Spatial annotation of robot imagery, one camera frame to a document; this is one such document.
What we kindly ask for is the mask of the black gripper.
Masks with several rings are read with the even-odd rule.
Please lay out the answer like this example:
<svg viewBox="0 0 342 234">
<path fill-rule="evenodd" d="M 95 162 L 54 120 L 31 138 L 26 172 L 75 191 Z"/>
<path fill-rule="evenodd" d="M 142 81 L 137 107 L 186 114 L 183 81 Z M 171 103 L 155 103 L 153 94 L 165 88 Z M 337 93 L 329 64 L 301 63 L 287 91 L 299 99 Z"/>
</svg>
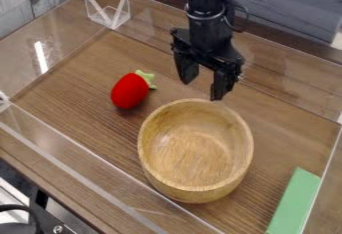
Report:
<svg viewBox="0 0 342 234">
<path fill-rule="evenodd" d="M 199 75 L 199 66 L 203 65 L 214 71 L 210 98 L 213 101 L 222 100 L 239 80 L 245 57 L 230 42 L 225 42 L 214 50 L 205 50 L 194 46 L 190 42 L 189 29 L 173 28 L 170 34 L 173 36 L 171 50 L 181 81 L 190 84 Z M 223 64 L 233 69 L 218 69 Z"/>
</svg>

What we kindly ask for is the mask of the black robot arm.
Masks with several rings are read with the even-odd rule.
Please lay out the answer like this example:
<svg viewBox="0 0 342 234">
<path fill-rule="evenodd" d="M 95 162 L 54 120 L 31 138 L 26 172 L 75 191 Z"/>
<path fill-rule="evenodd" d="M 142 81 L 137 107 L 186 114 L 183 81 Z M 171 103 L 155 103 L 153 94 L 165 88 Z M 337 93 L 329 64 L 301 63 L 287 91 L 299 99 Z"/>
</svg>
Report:
<svg viewBox="0 0 342 234">
<path fill-rule="evenodd" d="M 235 9 L 249 10 L 235 0 L 187 0 L 189 28 L 173 28 L 171 50 L 185 84 L 199 75 L 199 66 L 214 71 L 211 100 L 222 100 L 239 81 L 245 58 L 233 45 Z"/>
</svg>

